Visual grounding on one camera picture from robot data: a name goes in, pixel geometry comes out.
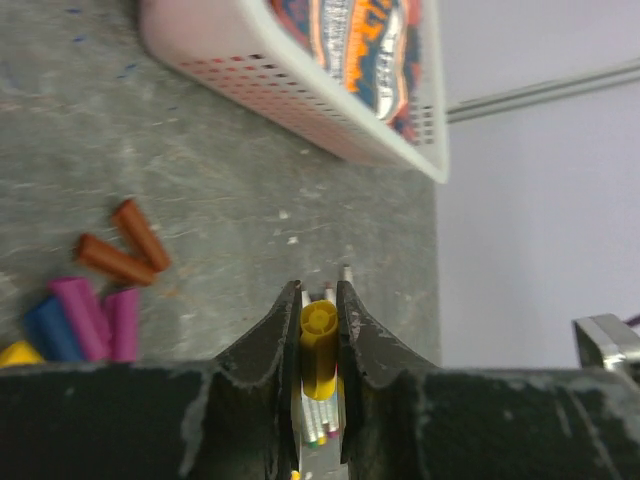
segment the white wall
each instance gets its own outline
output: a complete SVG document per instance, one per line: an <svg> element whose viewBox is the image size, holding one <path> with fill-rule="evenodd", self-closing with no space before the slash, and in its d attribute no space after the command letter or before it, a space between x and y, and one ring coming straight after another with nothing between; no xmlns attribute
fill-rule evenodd
<svg viewBox="0 0 640 480"><path fill-rule="evenodd" d="M638 0L442 0L452 102L613 66L640 54Z"/></svg>
<svg viewBox="0 0 640 480"><path fill-rule="evenodd" d="M451 148L444 364L576 365L571 319L640 312L640 84L453 125Z"/></svg>

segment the basket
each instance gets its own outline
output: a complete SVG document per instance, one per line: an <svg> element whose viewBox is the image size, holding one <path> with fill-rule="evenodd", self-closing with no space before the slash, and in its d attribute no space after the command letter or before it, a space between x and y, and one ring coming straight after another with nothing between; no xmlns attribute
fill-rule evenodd
<svg viewBox="0 0 640 480"><path fill-rule="evenodd" d="M174 69L340 158L413 167L439 183L447 180L437 0L422 7L412 143L318 66L280 26L268 0L144 0L141 8L147 48Z"/></svg>

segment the brown cylinder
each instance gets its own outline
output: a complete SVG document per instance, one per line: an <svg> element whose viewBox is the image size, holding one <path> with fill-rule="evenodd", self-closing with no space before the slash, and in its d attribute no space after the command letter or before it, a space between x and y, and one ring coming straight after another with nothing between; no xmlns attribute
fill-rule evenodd
<svg viewBox="0 0 640 480"><path fill-rule="evenodd" d="M156 274L149 265L117 250L90 233L80 237L76 260L104 275L127 283L146 286L156 280Z"/></svg>
<svg viewBox="0 0 640 480"><path fill-rule="evenodd" d="M111 221L132 250L144 257L156 272L166 270L171 265L169 255L132 198L118 207Z"/></svg>

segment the yellow object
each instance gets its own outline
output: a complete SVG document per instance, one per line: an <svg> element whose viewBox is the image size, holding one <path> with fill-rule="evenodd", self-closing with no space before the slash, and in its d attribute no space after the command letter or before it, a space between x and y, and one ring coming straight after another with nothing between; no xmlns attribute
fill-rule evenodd
<svg viewBox="0 0 640 480"><path fill-rule="evenodd" d="M28 365L32 363L44 363L44 360L38 352L24 340L14 343L0 353L0 367Z"/></svg>
<svg viewBox="0 0 640 480"><path fill-rule="evenodd" d="M313 302L300 315L302 390L314 400L327 400L336 389L338 311L328 300Z"/></svg>

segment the concrete surface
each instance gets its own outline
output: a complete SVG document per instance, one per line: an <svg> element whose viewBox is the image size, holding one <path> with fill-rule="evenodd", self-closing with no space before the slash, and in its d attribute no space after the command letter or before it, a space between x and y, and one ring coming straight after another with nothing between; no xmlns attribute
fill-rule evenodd
<svg viewBox="0 0 640 480"><path fill-rule="evenodd" d="M431 181L339 161L167 70L141 47L135 11L0 5L2 343L21 337L48 279L108 289L71 251L84 231L124 247L108 217L133 195L174 261L143 291L142 357L212 357L287 280L319 292L350 263L370 312L439 362Z"/></svg>

